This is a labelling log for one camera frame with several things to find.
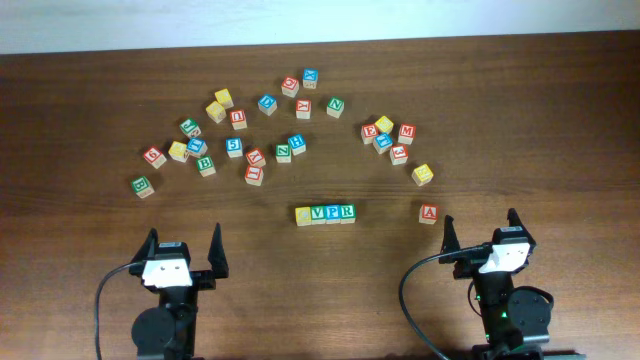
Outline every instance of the alphabet block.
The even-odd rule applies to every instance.
[[[400,144],[411,145],[415,137],[416,137],[415,126],[407,125],[407,124],[400,125],[400,132],[398,133],[398,142]]]
[[[211,156],[203,156],[201,159],[196,160],[198,171],[202,177],[209,176],[216,173],[216,168],[213,166],[213,160]]]
[[[222,107],[225,109],[233,107],[233,100],[231,100],[231,94],[229,94],[228,89],[222,89],[220,91],[216,91],[215,93],[216,100]]]
[[[151,166],[156,169],[167,162],[167,158],[164,157],[164,154],[155,146],[150,147],[149,150],[144,153],[143,157],[149,164],[151,164]]]
[[[435,224],[438,220],[438,207],[435,205],[424,204],[420,207],[420,216],[418,221],[422,224]]]
[[[338,99],[335,96],[332,97],[331,100],[329,100],[329,105],[327,105],[327,114],[329,116],[333,116],[336,119],[339,119],[343,111],[344,101]]]
[[[136,195],[138,195],[141,199],[144,199],[155,192],[149,180],[147,180],[147,178],[144,176],[133,180],[131,182],[131,187],[133,188],[133,191],[136,193]]]
[[[242,156],[242,140],[240,140],[240,138],[227,139],[226,145],[229,157],[233,158]]]
[[[404,164],[409,159],[409,153],[405,145],[392,146],[389,155],[391,156],[392,165]]]
[[[305,89],[315,89],[318,87],[318,70],[304,69],[302,75],[302,87]]]
[[[418,186],[422,186],[433,179],[433,173],[427,164],[423,164],[413,170],[411,177]]]
[[[189,153],[187,152],[187,145],[178,141],[174,141],[169,148],[169,156],[175,161],[187,162]]]
[[[298,119],[311,119],[311,100],[299,99],[296,101],[296,117]]]
[[[288,97],[296,97],[296,94],[300,90],[300,83],[297,79],[287,76],[282,82],[282,93]]]
[[[278,103],[276,102],[276,98],[269,94],[265,94],[260,101],[258,101],[258,108],[263,113],[271,116],[274,111],[278,108]]]
[[[247,161],[249,165],[253,167],[263,167],[267,165],[267,159],[262,155],[260,149],[253,149],[247,153]]]
[[[244,110],[236,110],[229,113],[231,118],[231,126],[233,130],[240,130],[247,128],[247,116],[244,114]]]
[[[207,106],[206,111],[207,115],[209,115],[211,120],[215,121],[216,124],[219,124],[220,121],[227,117],[227,113],[224,111],[224,106],[220,105],[217,101],[214,101],[211,105]]]

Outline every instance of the yellow block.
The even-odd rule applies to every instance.
[[[311,207],[296,208],[296,223],[298,226],[311,225]]]
[[[378,119],[378,121],[375,122],[375,125],[381,133],[388,134],[393,130],[393,122],[391,122],[391,120],[386,116]]]
[[[433,173],[427,164],[418,166],[413,170],[413,173],[420,179],[421,182],[429,181],[433,178]]]

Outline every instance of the wooden block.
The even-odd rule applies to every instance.
[[[416,137],[416,127],[413,125],[402,124],[398,132],[398,142],[400,144],[411,145]]]
[[[383,116],[375,122],[376,128],[382,134],[390,134],[393,130],[393,122],[388,117]]]
[[[133,188],[133,191],[135,191],[136,195],[141,199],[144,199],[155,192],[149,180],[144,176],[133,180],[131,182],[131,187]]]
[[[276,98],[269,94],[265,94],[260,101],[258,101],[258,108],[263,113],[271,116],[274,111],[278,108],[278,103],[276,102]]]
[[[169,148],[169,156],[175,161],[187,162],[189,153],[187,152],[187,145],[178,141],[174,141]]]
[[[296,97],[296,94],[300,90],[300,83],[297,79],[287,76],[282,82],[282,93],[288,97]]]
[[[244,180],[249,185],[260,186],[262,185],[262,179],[264,178],[264,171],[262,168],[255,166],[247,166],[247,172],[244,174]]]
[[[344,101],[338,99],[335,96],[332,97],[331,100],[329,100],[329,105],[327,105],[327,114],[329,116],[333,116],[336,119],[339,119],[343,111]]]
[[[231,94],[229,94],[228,89],[222,89],[220,91],[216,91],[216,101],[222,105],[225,109],[233,107],[233,100],[231,100]]]
[[[311,225],[322,225],[327,223],[327,217],[324,214],[324,206],[311,207]]]
[[[310,207],[296,208],[296,224],[298,224],[298,226],[311,225]]]
[[[233,130],[241,130],[247,128],[247,116],[244,114],[244,110],[236,110],[229,113],[231,118],[231,126]]]
[[[427,164],[423,164],[413,170],[411,178],[418,186],[422,186],[433,179],[433,173]]]
[[[289,146],[291,147],[291,152],[293,156],[302,154],[307,151],[307,143],[304,141],[302,135],[293,135],[289,138]]]
[[[438,207],[435,205],[422,205],[418,221],[423,224],[435,224],[438,221]]]
[[[371,144],[373,139],[378,136],[378,129],[375,125],[362,125],[362,131],[360,131],[360,136],[362,136],[362,142],[366,144]]]
[[[227,139],[226,146],[229,157],[242,156],[242,140],[240,138]]]
[[[356,222],[356,206],[353,204],[340,206],[340,224]]]
[[[327,218],[326,224],[340,224],[340,205],[327,205],[324,207],[324,214]]]
[[[409,159],[409,153],[405,145],[392,146],[389,155],[391,156],[392,165],[404,164]]]
[[[209,155],[196,160],[196,165],[198,166],[198,171],[200,171],[200,175],[202,175],[202,177],[216,173],[216,168],[213,166],[213,160],[211,160],[211,156]]]
[[[389,134],[380,134],[373,139],[373,147],[376,149],[378,154],[383,154],[387,150],[391,149],[391,145],[393,145],[393,140],[391,140],[391,136]]]
[[[189,143],[187,144],[187,152],[189,155],[199,159],[200,156],[207,152],[207,144],[200,139],[193,138],[189,140]]]
[[[150,147],[149,150],[144,153],[143,157],[149,164],[151,164],[151,166],[156,169],[167,162],[167,158],[164,157],[164,154],[155,146]]]
[[[298,99],[296,101],[296,117],[298,119],[311,119],[311,100]]]
[[[187,135],[189,139],[194,138],[202,134],[198,123],[193,121],[193,119],[187,119],[182,124],[180,124],[180,130],[182,133]]]
[[[291,162],[291,148],[289,144],[276,145],[276,161],[279,163]]]
[[[249,161],[250,166],[254,167],[263,167],[267,165],[267,159],[262,155],[262,151],[260,149],[253,149],[247,153],[247,161]]]
[[[227,113],[224,111],[224,106],[220,105],[217,101],[214,101],[211,105],[207,106],[206,110],[207,115],[209,115],[211,120],[215,121],[216,124],[220,124],[220,121],[227,117]]]

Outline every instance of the wood grain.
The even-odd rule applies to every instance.
[[[537,239],[516,285],[556,297],[547,349],[593,359],[640,351],[640,33],[588,33],[0,57],[0,355],[93,356],[92,300],[150,227],[189,244],[206,268],[222,224],[231,277],[200,296],[197,354],[212,358],[380,358],[428,351],[402,316],[406,269],[439,251],[442,222],[418,223],[423,202],[456,218],[463,245],[487,241],[515,207]],[[281,95],[285,75],[320,70],[311,121]],[[249,128],[206,117],[228,87]],[[257,99],[274,94],[278,110]],[[330,96],[346,101],[339,120]],[[406,166],[359,138],[387,115],[418,126]],[[154,170],[142,150],[201,125],[217,174],[193,161]],[[273,146],[308,142],[292,164]],[[224,139],[268,154],[262,187]],[[418,188],[412,166],[434,180]],[[129,181],[145,175],[145,200]],[[358,221],[297,228],[300,205],[355,203]],[[465,282],[430,265],[408,284],[416,319],[445,349],[484,341]],[[157,299],[128,275],[105,290],[105,359],[131,359],[130,327]]]

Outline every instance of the black cable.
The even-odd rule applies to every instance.
[[[471,310],[474,313],[478,314],[478,316],[482,317],[482,315],[476,310],[476,307],[473,306],[473,302],[471,302],[471,289],[473,289],[473,281],[469,284],[469,289],[467,290],[467,301],[469,301],[469,306],[471,306]]]
[[[405,284],[405,282],[407,282],[407,279],[409,278],[409,275],[411,275],[411,273],[415,269],[421,267],[422,265],[424,265],[424,264],[426,264],[426,263],[428,263],[430,261],[437,260],[437,259],[440,259],[440,258],[446,257],[446,256],[456,256],[456,255],[460,255],[460,254],[463,254],[463,253],[466,253],[466,252],[470,252],[470,251],[482,250],[483,248],[484,248],[483,245],[479,245],[479,246],[474,246],[474,247],[470,247],[470,248],[466,248],[466,249],[462,249],[462,250],[458,250],[458,251],[453,251],[453,252],[450,252],[450,253],[444,253],[444,254],[438,254],[438,255],[429,256],[428,258],[422,259],[422,260],[418,261],[417,263],[415,263],[412,267],[410,267],[409,270],[407,270],[407,272],[402,277],[402,280],[400,280],[400,287],[398,289],[398,297],[400,299],[400,307],[402,307],[402,312],[404,313],[404,316],[407,318],[407,321],[409,322],[409,325],[411,325],[411,327],[416,332],[416,334],[418,334],[418,337],[420,337],[420,339],[422,339],[422,341],[424,341],[425,344],[427,344],[427,346],[429,346],[431,351],[433,351],[442,360],[451,360],[451,359],[449,359],[445,354],[443,354],[436,347],[436,345],[433,342],[431,342],[431,340],[429,340],[429,338],[422,332],[422,330],[420,330],[420,328],[418,327],[418,324],[416,324],[416,322],[413,320],[411,315],[409,315],[409,310],[407,310],[407,305],[404,303],[404,284]]]
[[[96,358],[98,360],[102,360],[102,354],[100,352],[100,317],[99,317],[100,293],[102,293],[102,288],[104,287],[104,284],[107,283],[107,280],[109,280],[113,275],[119,273],[122,270],[126,270],[132,266],[142,265],[142,264],[143,262],[135,262],[135,263],[129,263],[129,264],[119,266],[111,270],[107,275],[105,275],[102,281],[100,281],[100,285],[98,285],[98,291],[96,291],[95,308],[93,309],[93,321],[95,326],[95,341],[96,341]]]

